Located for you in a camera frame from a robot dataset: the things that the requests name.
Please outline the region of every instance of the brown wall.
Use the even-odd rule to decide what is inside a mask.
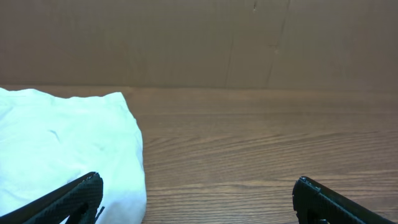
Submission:
[[[3,0],[0,84],[396,91],[396,0]]]

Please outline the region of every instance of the black object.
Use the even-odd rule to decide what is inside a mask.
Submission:
[[[394,223],[308,177],[294,185],[293,209],[300,224]]]
[[[67,224],[93,224],[102,197],[103,180],[90,172],[0,217],[0,224],[59,224],[68,216]]]

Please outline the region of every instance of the light blue fabric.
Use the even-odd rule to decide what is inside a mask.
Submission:
[[[91,171],[104,180],[97,223],[140,223],[142,136],[121,93],[64,99],[0,88],[0,216]]]

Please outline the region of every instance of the folded cloth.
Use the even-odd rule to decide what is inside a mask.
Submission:
[[[96,223],[140,223],[142,136],[121,93],[64,99],[0,88],[0,216],[91,171],[104,181]]]

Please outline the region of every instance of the wooden table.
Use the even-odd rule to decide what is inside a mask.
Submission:
[[[35,88],[123,92],[144,138],[144,223],[298,223],[292,188],[301,175],[398,222],[398,95]]]

